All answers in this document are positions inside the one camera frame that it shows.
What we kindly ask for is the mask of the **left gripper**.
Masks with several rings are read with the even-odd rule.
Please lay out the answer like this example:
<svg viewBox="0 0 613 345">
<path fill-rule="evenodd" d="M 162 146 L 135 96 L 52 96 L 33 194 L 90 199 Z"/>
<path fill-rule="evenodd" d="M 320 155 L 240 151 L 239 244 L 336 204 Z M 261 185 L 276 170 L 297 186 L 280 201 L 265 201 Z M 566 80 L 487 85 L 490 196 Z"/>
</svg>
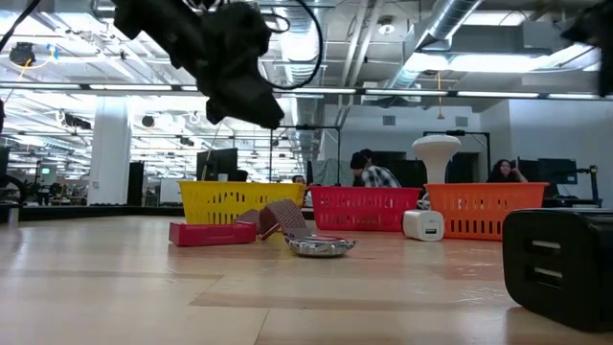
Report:
<svg viewBox="0 0 613 345">
<path fill-rule="evenodd" d="M 258 68 L 272 35 L 260 10 L 247 2 L 227 3 L 198 14 L 195 23 L 204 46 L 204 56 L 197 61 L 198 90 L 207 96 L 238 96 L 226 101 L 210 98 L 207 119 L 214 125 L 233 118 L 278 128 L 284 111 Z"/>
</svg>

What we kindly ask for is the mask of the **brown woven strap wristwatch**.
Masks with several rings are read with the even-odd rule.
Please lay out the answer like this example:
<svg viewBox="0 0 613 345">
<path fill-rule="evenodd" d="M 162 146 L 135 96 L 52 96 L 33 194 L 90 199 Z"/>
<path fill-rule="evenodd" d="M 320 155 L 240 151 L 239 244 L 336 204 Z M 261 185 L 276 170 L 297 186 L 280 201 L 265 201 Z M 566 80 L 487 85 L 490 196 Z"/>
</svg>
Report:
<svg viewBox="0 0 613 345">
<path fill-rule="evenodd" d="M 281 237 L 282 243 L 298 257 L 340 258 L 356 245 L 353 240 L 317 235 L 307 226 L 301 208 L 290 199 L 268 203 L 260 210 L 251 209 L 239 215 L 233 223 L 253 225 L 261 241 Z"/>
</svg>

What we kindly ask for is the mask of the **small red digital clock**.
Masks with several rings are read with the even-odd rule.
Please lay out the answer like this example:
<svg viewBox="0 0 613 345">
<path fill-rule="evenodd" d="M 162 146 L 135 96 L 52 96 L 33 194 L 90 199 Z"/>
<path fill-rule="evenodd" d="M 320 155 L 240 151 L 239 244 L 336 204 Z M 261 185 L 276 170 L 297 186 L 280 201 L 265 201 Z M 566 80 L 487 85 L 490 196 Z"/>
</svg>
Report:
<svg viewBox="0 0 613 345">
<path fill-rule="evenodd" d="M 244 244 L 257 237 L 255 223 L 233 224 L 170 224 L 169 241 L 176 246 L 211 246 Z"/>
</svg>

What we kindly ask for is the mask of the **white USB charger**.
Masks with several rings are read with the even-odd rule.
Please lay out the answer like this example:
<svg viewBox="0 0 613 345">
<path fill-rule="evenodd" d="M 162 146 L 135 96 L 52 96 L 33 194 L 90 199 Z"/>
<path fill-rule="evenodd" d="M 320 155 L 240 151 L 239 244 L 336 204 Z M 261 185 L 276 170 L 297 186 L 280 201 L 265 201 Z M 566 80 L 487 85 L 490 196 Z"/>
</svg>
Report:
<svg viewBox="0 0 613 345">
<path fill-rule="evenodd" d="M 402 217 L 403 235 L 412 240 L 437 242 L 444 235 L 443 215 L 430 210 L 405 211 Z"/>
</svg>

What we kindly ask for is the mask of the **black USB charger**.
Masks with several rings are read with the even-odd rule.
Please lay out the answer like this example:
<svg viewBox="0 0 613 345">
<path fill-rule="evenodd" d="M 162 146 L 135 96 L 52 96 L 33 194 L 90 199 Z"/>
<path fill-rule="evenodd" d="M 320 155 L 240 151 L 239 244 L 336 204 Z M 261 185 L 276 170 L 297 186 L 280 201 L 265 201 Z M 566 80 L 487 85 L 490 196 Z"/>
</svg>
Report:
<svg viewBox="0 0 613 345">
<path fill-rule="evenodd" d="M 613 332 L 613 210 L 513 211 L 502 251 L 515 303 L 576 330 Z"/>
</svg>

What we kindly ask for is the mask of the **black monitor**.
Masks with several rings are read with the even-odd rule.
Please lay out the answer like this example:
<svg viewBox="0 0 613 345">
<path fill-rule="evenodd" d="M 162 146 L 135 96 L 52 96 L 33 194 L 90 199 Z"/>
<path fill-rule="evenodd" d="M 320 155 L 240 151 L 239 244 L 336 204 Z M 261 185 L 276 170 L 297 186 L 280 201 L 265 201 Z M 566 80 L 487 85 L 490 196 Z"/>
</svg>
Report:
<svg viewBox="0 0 613 345">
<path fill-rule="evenodd" d="M 221 174 L 230 178 L 238 170 L 238 150 L 211 149 L 196 155 L 196 179 L 218 181 Z"/>
</svg>

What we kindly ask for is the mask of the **gray cloth cover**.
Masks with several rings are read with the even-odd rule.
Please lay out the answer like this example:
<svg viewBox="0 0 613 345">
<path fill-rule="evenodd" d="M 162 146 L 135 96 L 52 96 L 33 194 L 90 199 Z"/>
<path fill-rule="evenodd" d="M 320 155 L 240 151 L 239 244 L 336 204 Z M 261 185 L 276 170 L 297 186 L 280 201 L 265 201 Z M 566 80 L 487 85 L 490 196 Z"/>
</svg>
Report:
<svg viewBox="0 0 613 345">
<path fill-rule="evenodd" d="M 317 160 L 311 162 L 312 178 L 315 184 L 323 186 L 349 187 L 353 183 L 353 174 L 349 161 L 337 159 Z"/>
</svg>

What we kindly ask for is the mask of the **red plastic basket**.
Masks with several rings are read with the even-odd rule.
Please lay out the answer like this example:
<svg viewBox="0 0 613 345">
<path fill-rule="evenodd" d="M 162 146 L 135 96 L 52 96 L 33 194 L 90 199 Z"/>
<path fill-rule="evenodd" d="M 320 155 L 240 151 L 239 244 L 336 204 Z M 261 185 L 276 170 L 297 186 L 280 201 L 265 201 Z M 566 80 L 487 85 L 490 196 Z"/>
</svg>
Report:
<svg viewBox="0 0 613 345">
<path fill-rule="evenodd" d="M 405 211 L 417 208 L 419 188 L 312 187 L 320 230 L 401 232 Z"/>
</svg>

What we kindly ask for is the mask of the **white building column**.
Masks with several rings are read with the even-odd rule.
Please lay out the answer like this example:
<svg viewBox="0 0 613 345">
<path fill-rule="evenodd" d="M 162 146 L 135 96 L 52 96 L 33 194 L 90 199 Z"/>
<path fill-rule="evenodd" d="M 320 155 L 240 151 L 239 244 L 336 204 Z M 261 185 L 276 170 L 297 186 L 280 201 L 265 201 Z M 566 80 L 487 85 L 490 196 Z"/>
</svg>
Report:
<svg viewBox="0 0 613 345">
<path fill-rule="evenodd" d="M 90 205 L 126 204 L 131 120 L 126 97 L 97 97 L 88 178 Z"/>
</svg>

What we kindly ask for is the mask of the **white mushroom table lamp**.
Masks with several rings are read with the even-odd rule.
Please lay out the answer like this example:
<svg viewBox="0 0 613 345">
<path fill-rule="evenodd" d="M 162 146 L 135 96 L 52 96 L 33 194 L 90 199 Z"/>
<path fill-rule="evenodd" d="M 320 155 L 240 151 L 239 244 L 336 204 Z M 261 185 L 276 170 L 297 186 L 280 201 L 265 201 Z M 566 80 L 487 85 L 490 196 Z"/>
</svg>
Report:
<svg viewBox="0 0 613 345">
<path fill-rule="evenodd" d="M 462 146 L 461 141 L 449 135 L 427 135 L 412 144 L 412 151 L 426 168 L 428 184 L 443 184 L 446 168 Z"/>
</svg>

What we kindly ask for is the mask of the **ceiling light strip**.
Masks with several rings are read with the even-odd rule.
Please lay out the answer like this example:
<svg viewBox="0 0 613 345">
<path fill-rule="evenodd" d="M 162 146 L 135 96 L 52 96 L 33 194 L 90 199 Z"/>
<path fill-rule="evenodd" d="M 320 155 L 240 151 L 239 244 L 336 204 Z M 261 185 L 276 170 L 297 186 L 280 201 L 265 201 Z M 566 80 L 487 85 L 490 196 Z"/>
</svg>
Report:
<svg viewBox="0 0 613 345">
<path fill-rule="evenodd" d="M 0 81 L 0 90 L 28 90 L 67 93 L 118 92 L 128 95 L 138 94 L 195 94 L 195 85 L 183 84 L 104 84 L 104 83 L 53 83 Z M 506 92 L 473 90 L 435 90 L 435 89 L 382 89 L 349 87 L 303 87 L 292 90 L 275 89 L 277 94 L 290 95 L 341 95 L 368 97 L 427 97 L 427 98 L 471 98 L 471 99 L 512 99 L 547 101 L 606 101 L 613 102 L 613 96 L 604 98 L 589 93 L 545 93 L 545 92 Z"/>
</svg>

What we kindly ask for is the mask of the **black round ceiling device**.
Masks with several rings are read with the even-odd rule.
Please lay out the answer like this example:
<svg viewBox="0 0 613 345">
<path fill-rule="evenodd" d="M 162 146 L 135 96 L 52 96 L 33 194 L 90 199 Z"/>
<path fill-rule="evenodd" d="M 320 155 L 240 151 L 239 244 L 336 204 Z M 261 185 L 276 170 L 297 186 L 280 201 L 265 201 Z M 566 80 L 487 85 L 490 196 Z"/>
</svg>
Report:
<svg viewBox="0 0 613 345">
<path fill-rule="evenodd" d="M 17 42 L 9 53 L 9 60 L 21 67 L 30 67 L 36 62 L 34 45 L 31 42 Z"/>
</svg>

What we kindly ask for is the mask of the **black desk monitors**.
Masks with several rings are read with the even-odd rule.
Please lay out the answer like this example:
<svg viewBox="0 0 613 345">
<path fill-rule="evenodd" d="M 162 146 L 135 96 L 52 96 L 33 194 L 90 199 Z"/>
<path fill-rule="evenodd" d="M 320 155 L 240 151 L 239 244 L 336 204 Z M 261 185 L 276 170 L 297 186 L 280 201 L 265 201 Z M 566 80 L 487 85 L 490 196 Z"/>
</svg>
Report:
<svg viewBox="0 0 613 345">
<path fill-rule="evenodd" d="M 517 158 L 511 162 L 530 182 L 548 182 L 556 185 L 578 183 L 577 163 L 573 159 Z"/>
</svg>

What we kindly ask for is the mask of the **silver ventilation duct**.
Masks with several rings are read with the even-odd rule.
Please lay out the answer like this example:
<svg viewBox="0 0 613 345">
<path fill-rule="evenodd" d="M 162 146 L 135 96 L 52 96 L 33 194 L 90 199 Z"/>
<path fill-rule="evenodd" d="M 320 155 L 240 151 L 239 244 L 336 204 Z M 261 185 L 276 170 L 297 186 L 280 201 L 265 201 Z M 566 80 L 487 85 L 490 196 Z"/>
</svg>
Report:
<svg viewBox="0 0 613 345">
<path fill-rule="evenodd" d="M 311 75 L 320 54 L 316 22 L 300 6 L 275 8 L 274 13 L 290 22 L 289 30 L 279 35 L 284 73 L 289 85 L 303 83 Z M 320 115 L 322 96 L 302 95 L 298 98 L 283 97 L 288 105 L 284 124 L 315 125 Z"/>
<path fill-rule="evenodd" d="M 428 53 L 448 52 L 453 35 L 460 29 L 483 0 L 437 0 L 430 15 L 412 24 L 403 42 L 403 56 L 396 73 L 385 88 L 410 88 L 420 73 L 428 70 L 434 59 Z"/>
</svg>

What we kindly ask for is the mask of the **black metal frame stand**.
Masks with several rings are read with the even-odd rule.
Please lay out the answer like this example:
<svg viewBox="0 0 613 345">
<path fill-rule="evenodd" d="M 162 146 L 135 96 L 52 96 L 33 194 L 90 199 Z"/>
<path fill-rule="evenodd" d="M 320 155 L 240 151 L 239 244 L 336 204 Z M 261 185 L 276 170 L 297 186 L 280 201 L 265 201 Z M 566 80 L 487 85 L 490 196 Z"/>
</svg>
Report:
<svg viewBox="0 0 613 345">
<path fill-rule="evenodd" d="M 453 136 L 463 144 L 447 165 L 445 170 L 447 183 L 485 182 L 489 178 L 493 166 L 489 132 L 463 129 L 426 130 L 422 135 Z"/>
</svg>

